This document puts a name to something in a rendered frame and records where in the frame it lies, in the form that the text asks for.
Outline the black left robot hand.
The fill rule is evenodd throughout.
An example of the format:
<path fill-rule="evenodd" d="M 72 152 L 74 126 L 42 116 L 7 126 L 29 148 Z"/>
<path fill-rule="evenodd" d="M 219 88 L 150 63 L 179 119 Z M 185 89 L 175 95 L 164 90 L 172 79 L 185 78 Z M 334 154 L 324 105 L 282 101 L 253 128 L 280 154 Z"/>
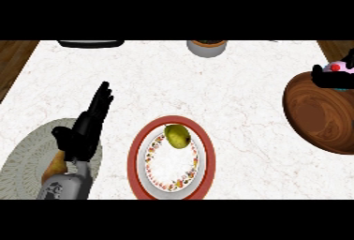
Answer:
<path fill-rule="evenodd" d="M 89 162 L 97 154 L 104 120 L 114 96 L 110 82 L 104 82 L 94 96 L 89 109 L 80 114 L 73 127 L 55 127 L 52 134 L 66 161 Z"/>

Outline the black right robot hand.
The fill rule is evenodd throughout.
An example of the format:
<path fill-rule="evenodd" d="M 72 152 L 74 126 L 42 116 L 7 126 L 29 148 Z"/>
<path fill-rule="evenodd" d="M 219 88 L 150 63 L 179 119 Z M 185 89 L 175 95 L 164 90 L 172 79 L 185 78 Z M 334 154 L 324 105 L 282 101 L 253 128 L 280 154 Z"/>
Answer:
<path fill-rule="evenodd" d="M 312 80 L 321 88 L 354 89 L 354 49 L 343 60 L 313 66 Z"/>

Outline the pink frosted cupcake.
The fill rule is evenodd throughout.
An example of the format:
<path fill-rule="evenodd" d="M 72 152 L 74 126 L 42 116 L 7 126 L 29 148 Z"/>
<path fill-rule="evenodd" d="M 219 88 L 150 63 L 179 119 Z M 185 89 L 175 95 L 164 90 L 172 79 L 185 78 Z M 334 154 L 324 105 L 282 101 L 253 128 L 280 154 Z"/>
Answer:
<path fill-rule="evenodd" d="M 336 90 L 347 91 L 354 89 L 354 60 L 330 63 L 322 72 Z"/>

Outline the brown wooden bowl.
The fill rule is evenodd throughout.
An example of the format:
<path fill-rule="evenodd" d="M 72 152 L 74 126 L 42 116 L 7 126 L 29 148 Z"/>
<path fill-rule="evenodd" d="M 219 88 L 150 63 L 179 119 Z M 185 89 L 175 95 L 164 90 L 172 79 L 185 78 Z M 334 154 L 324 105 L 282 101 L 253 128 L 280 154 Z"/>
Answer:
<path fill-rule="evenodd" d="M 319 88 L 303 72 L 288 82 L 282 106 L 302 138 L 325 151 L 354 155 L 354 90 Z"/>

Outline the red rimmed white plate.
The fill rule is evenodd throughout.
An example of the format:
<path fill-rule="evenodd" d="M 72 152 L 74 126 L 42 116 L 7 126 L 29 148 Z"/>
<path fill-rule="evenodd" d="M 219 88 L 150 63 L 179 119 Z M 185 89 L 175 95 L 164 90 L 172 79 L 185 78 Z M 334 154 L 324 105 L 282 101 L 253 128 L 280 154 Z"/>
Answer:
<path fill-rule="evenodd" d="M 166 128 L 182 125 L 191 141 L 176 149 Z M 203 127 L 179 115 L 156 119 L 141 130 L 131 146 L 128 178 L 141 200 L 203 200 L 210 192 L 216 172 L 212 138 Z"/>

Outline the orange brown pear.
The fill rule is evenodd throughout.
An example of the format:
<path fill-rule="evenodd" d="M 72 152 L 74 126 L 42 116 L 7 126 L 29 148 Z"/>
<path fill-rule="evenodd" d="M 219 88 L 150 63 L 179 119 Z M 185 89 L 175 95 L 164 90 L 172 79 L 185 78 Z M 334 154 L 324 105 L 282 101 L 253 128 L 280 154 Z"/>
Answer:
<path fill-rule="evenodd" d="M 42 182 L 46 182 L 55 174 L 63 174 L 69 172 L 66 152 L 60 150 L 55 154 L 51 165 L 42 175 Z"/>

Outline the grey round placemat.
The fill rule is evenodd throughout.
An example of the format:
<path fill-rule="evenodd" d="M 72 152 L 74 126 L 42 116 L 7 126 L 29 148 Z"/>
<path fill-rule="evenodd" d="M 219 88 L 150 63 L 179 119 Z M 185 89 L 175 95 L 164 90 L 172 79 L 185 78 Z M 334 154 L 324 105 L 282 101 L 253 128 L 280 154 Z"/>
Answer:
<path fill-rule="evenodd" d="M 76 118 L 63 118 L 41 126 L 15 146 L 0 171 L 0 200 L 38 200 L 45 185 L 42 175 L 51 165 L 57 152 L 55 127 L 72 128 Z M 103 161 L 103 145 L 89 163 L 94 183 L 100 175 Z M 76 161 L 67 161 L 69 173 L 79 171 Z"/>

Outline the green pear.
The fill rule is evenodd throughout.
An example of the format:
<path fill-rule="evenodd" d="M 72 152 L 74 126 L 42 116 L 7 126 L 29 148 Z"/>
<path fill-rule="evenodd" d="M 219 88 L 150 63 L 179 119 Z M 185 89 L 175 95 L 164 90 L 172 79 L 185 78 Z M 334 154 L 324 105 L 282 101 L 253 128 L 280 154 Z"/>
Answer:
<path fill-rule="evenodd" d="M 191 135 L 187 127 L 184 125 L 169 125 L 166 127 L 166 139 L 175 148 L 187 148 L 191 143 Z"/>

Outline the grey pot with brown rim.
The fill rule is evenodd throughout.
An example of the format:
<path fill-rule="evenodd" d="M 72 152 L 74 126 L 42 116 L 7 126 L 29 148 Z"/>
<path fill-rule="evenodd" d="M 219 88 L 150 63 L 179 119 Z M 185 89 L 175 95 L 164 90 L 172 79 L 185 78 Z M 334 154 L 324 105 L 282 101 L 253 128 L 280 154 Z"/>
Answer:
<path fill-rule="evenodd" d="M 188 41 L 188 49 L 191 52 L 200 57 L 212 58 L 219 56 L 228 47 L 226 40 L 210 41 L 209 43 L 201 42 L 198 40 Z"/>

